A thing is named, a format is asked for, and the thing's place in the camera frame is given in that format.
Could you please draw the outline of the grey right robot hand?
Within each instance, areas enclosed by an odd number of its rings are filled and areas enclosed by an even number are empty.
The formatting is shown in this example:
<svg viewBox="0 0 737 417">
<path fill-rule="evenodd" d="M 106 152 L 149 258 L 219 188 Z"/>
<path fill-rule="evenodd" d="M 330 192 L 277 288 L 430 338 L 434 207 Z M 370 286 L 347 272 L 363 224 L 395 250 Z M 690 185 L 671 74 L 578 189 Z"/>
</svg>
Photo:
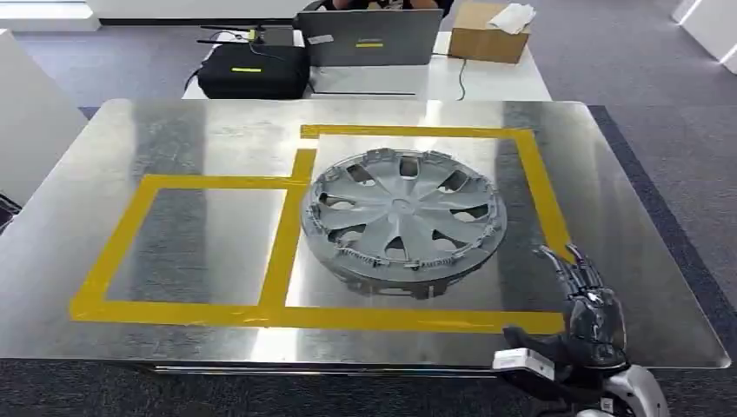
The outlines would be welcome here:
<svg viewBox="0 0 737 417">
<path fill-rule="evenodd" d="M 578 247 L 569 243 L 566 250 L 574 257 L 573 262 L 545 245 L 534 251 L 540 258 L 550 260 L 563 287 L 564 330 L 536 338 L 520 327 L 506 326 L 505 341 L 511 348 L 528 348 L 559 366 L 625 367 L 627 335 L 617 295 L 604 285 L 596 266 Z"/>
</svg>

